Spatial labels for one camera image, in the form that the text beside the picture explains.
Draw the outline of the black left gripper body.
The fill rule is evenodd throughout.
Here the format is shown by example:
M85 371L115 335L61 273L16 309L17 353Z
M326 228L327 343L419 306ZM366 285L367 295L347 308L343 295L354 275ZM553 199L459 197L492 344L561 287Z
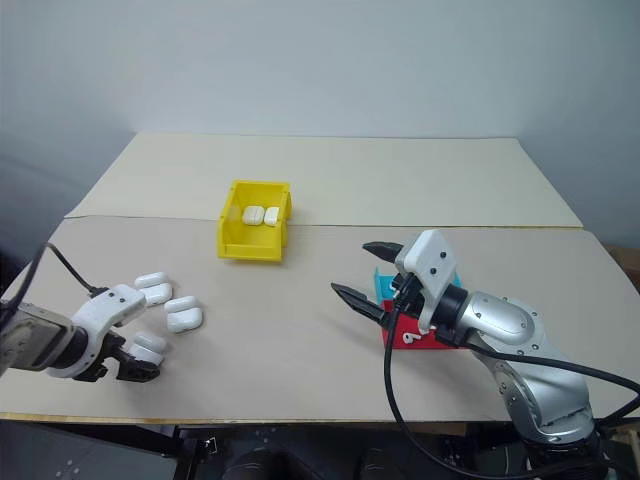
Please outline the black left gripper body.
M106 359L112 358L119 363L123 362L125 351L122 349L122 346L125 342L125 338L121 335L107 333L99 352L91 356L91 362L79 374L75 375L73 379L93 383L103 378L108 372L107 367L104 365Z

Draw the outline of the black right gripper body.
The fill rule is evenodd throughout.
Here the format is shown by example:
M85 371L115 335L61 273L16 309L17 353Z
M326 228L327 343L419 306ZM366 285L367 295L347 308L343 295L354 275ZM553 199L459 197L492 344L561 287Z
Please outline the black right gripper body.
M396 293L392 300L391 310L384 312L382 322L389 323L395 313L418 319L425 302L422 283L414 273L405 276L398 274L394 277L394 281L397 287Z

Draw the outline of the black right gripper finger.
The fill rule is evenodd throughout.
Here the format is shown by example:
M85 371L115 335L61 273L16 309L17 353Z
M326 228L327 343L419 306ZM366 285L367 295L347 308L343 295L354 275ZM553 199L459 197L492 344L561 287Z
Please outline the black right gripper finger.
M404 246L395 242L372 241L364 243L362 248L384 262L395 264L402 257Z
M365 294L338 283L332 283L331 288L352 310L360 315L375 323L388 322L388 314L385 310L369 301Z

